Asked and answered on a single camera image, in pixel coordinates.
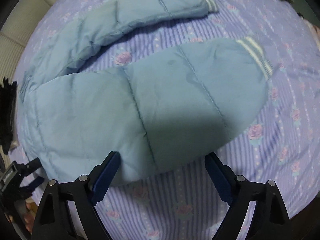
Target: screw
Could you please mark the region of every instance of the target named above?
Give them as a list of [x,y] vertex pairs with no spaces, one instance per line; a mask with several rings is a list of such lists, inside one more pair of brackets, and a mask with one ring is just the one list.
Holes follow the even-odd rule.
[[243,181],[245,181],[245,177],[242,175],[239,175],[239,176],[237,176],[237,180],[243,182]]
[[274,180],[272,180],[272,179],[269,180],[268,183],[269,183],[269,185],[272,186],[272,187],[276,185],[276,183],[275,183]]
[[88,176],[87,175],[81,175],[79,177],[79,181],[86,181],[88,179]]
[[56,180],[55,179],[50,180],[49,183],[48,183],[49,186],[53,186],[54,184],[56,184]]

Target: rose pattern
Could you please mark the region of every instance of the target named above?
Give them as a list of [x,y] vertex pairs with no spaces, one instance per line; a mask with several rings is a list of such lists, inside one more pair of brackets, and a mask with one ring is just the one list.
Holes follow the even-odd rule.
[[118,54],[114,60],[114,63],[118,66],[124,66],[131,62],[132,56],[129,51]]
[[120,214],[117,211],[107,211],[107,217],[113,221],[120,220]]
[[62,17],[62,19],[63,19],[63,21],[64,22],[66,22],[67,20],[68,20],[68,18],[70,17],[70,13],[66,13],[63,17]]
[[264,28],[263,28],[263,24],[259,23],[258,25],[259,25],[259,28],[260,28],[261,30],[264,29]]
[[248,136],[250,140],[256,140],[259,139],[262,136],[262,125],[261,124],[255,124],[250,126],[248,131]]
[[221,29],[224,29],[223,22],[220,19],[216,19],[214,17],[211,17],[210,20],[213,22],[213,24]]
[[314,186],[314,183],[315,183],[315,178],[311,178],[310,181],[309,181],[308,187],[312,188]]
[[276,87],[272,88],[270,91],[271,99],[276,101],[279,97],[278,89]]
[[292,170],[292,176],[297,177],[299,176],[299,171],[300,171],[300,162],[295,162],[292,166],[291,166],[291,170]]
[[288,148],[287,147],[283,147],[281,154],[279,155],[279,165],[282,165],[284,163],[285,158],[288,155]]
[[246,131],[251,145],[257,147],[262,141],[262,124],[252,124]]
[[189,219],[193,216],[192,213],[192,205],[179,205],[175,210],[176,215],[178,218],[182,220]]
[[301,67],[302,67],[303,69],[307,69],[307,66],[308,66],[307,63],[303,62],[303,63],[301,63],[300,65],[301,65]]
[[230,11],[235,11],[235,12],[238,11],[238,9],[235,6],[231,5],[231,4],[227,5],[227,9],[230,10]]
[[291,118],[292,118],[292,120],[293,120],[293,124],[295,125],[295,126],[300,126],[300,121],[301,121],[301,118],[300,118],[300,109],[299,108],[295,108],[295,107],[293,107],[292,108],[292,112],[291,112]]
[[305,83],[301,82],[301,83],[299,84],[299,87],[300,87],[300,89],[301,89],[301,91],[302,91],[302,94],[304,95],[304,91],[306,90],[306,85],[305,85]]
[[80,3],[80,4],[81,4],[81,7],[85,6],[88,1],[89,1],[89,0],[82,0],[82,2]]
[[49,31],[48,38],[53,37],[57,33],[57,30]]
[[308,139],[309,141],[313,140],[313,129],[308,129]]
[[285,72],[285,67],[284,67],[283,63],[279,64],[279,69],[281,72]]
[[203,42],[203,38],[191,38],[191,39],[189,39],[190,40],[190,42]]
[[150,240],[158,240],[160,238],[160,231],[159,230],[155,230],[155,231],[152,231],[152,232],[147,232],[146,236]]
[[135,200],[141,203],[149,202],[149,190],[142,185],[134,185],[132,188],[132,196]]
[[292,57],[292,49],[290,48],[290,45],[288,43],[284,44],[288,54],[290,55],[290,57]]

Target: bedsheet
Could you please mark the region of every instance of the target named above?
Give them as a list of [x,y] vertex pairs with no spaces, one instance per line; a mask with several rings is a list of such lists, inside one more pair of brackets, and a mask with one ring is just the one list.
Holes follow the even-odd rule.
[[[58,0],[31,36],[14,79],[21,81],[31,57],[57,30],[105,1]],[[257,37],[267,58],[280,70],[269,82],[268,102],[255,122],[220,148],[217,155],[235,173],[251,181],[275,180],[289,217],[293,217],[320,190],[319,50],[310,30],[287,2],[215,1],[219,14],[135,30],[88,60],[81,71],[125,65],[185,42]],[[28,161],[21,147],[12,152],[11,159]],[[34,193],[36,203],[41,194],[40,189]],[[203,158],[175,171],[112,187],[97,205],[98,214],[115,240],[209,240],[227,209],[206,173]],[[252,213],[253,205],[238,239],[245,238]],[[82,232],[75,214],[77,229]]]

